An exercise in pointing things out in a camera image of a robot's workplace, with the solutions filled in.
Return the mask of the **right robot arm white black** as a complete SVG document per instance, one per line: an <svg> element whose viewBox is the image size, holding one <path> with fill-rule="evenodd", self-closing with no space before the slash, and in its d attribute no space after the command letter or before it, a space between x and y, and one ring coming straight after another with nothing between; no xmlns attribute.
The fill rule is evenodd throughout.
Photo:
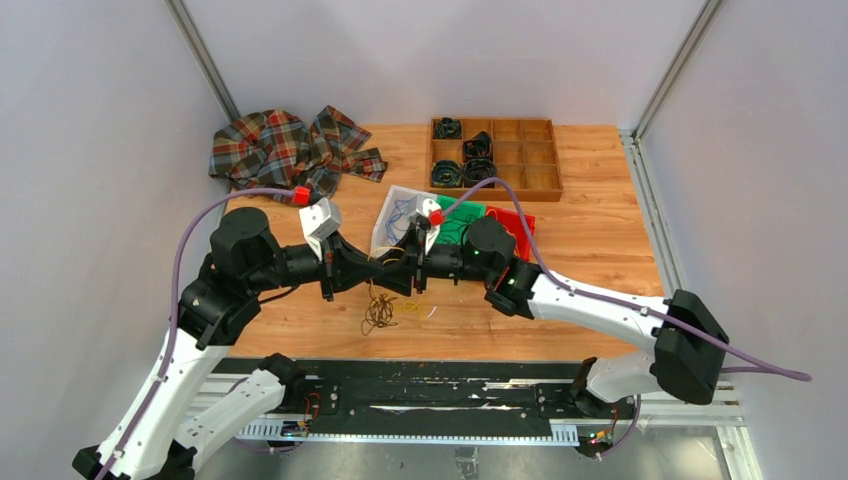
<svg viewBox="0 0 848 480"><path fill-rule="evenodd" d="M545 272L516 256L515 239L496 220L470 224L458 244L429 243L411 224L400 244L377 260L376 284L398 294L421 293L431 278L479 282L484 299L506 316L562 321L622 340L636 352L584 360L571 390L574 408L595 417L625 397L663 391L695 405L712 402L729 340L701 298L630 295Z"/></svg>

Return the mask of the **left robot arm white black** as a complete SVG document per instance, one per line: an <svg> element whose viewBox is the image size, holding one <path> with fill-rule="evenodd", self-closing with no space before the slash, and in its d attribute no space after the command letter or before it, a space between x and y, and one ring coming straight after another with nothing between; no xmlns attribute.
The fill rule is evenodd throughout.
<svg viewBox="0 0 848 480"><path fill-rule="evenodd" d="M86 479L191 479L260 414L298 411L303 373L281 354L265 358L203 413L187 412L209 374L260 313L262 293L317 282L326 299L381 275L383 268L337 232L330 204L305 211L305 243L282 247L267 215L226 214L210 238L197 278L172 292L169 331L130 409L101 443L81 449L73 469Z"/></svg>

